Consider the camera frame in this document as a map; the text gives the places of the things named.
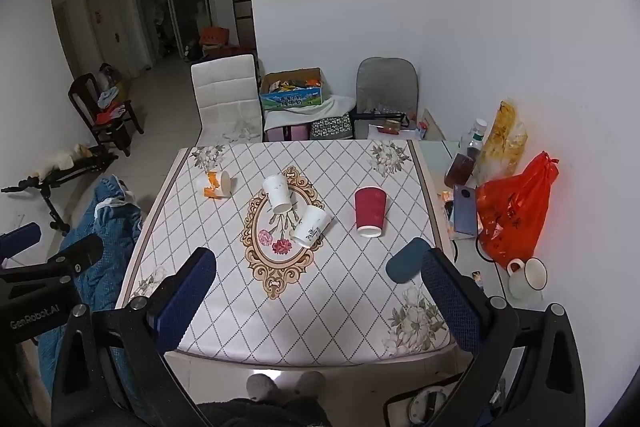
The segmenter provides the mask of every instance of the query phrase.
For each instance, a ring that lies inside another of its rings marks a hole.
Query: red paper cup
[[[385,223],[386,192],[379,187],[356,190],[356,228],[363,237],[380,237]]]

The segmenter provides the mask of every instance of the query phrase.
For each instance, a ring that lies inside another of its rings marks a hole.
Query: doorway
[[[102,61],[116,68],[124,77],[130,78],[117,0],[86,0],[86,5]]]
[[[149,55],[154,61],[175,48],[182,55],[211,26],[209,0],[137,0]]]
[[[71,31],[69,30],[69,22],[66,18],[66,6],[64,3],[54,6],[53,17],[56,20],[58,36],[60,37],[60,43],[62,44],[62,51],[66,57],[66,63],[69,64],[71,75],[74,78],[77,78],[82,74],[82,68],[80,67],[76,48],[74,46],[73,39],[71,38]]]

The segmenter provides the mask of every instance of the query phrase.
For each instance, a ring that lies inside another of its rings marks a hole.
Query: white chair
[[[202,133],[197,146],[262,141],[262,110],[253,55],[191,67]]]

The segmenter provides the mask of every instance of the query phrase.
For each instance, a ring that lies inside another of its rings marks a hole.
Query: blue blanket
[[[75,279],[82,302],[94,312],[115,307],[133,248],[140,237],[142,214],[134,204],[101,208],[97,219],[94,219],[98,203],[107,198],[120,197],[124,197],[124,192],[115,176],[100,179],[80,223],[60,246],[60,250],[64,250],[90,233],[96,233],[101,238],[104,245],[102,259]],[[49,394],[64,333],[65,327],[62,326],[38,338],[40,374]]]

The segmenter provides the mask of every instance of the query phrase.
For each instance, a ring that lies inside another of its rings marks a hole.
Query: cardboard box
[[[265,111],[286,109],[289,107],[306,107],[307,105],[321,105],[321,87],[306,87],[293,91],[269,92],[271,84],[277,81],[289,80],[293,82],[306,82],[307,80],[320,80],[322,76],[320,68],[308,70],[282,71],[269,73],[264,76],[260,86],[260,100]]]

